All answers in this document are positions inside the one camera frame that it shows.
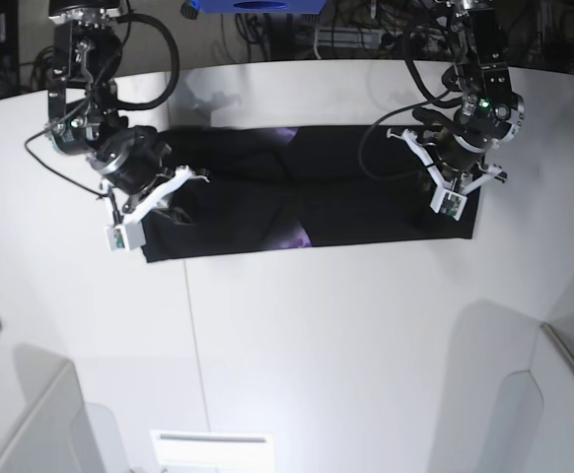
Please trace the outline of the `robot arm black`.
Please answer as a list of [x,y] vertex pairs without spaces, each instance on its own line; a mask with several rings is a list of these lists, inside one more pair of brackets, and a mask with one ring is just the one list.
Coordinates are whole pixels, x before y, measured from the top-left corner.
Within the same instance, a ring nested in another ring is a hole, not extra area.
[[[176,225],[194,224],[197,218],[180,190],[190,180],[205,178],[205,173],[176,165],[170,145],[154,127],[131,126],[125,115],[157,108],[175,91],[179,49],[170,30],[121,1],[52,1],[48,17],[54,34],[43,134],[60,153],[87,158],[101,178],[94,194],[108,201],[115,225],[140,222],[150,213]],[[115,74],[128,39],[118,37],[113,27],[135,24],[159,32],[170,53],[170,79],[150,101],[122,101],[117,96]]]
[[[452,64],[443,73],[444,91],[426,87],[411,51],[420,30],[445,22],[444,40]],[[439,1],[408,19],[401,33],[401,57],[424,98],[402,108],[433,131],[424,138],[411,129],[399,134],[439,189],[470,195],[487,182],[507,180],[486,154],[512,141],[525,120],[525,103],[512,89],[506,38],[490,1]]]

